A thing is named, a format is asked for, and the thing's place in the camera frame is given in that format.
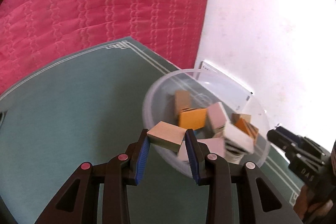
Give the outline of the right hand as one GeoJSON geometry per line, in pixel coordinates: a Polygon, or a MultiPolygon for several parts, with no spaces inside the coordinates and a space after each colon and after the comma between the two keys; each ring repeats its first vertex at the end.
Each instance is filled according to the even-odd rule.
{"type": "Polygon", "coordinates": [[[302,223],[335,223],[335,187],[323,197],[304,185],[293,209],[302,223]]]}

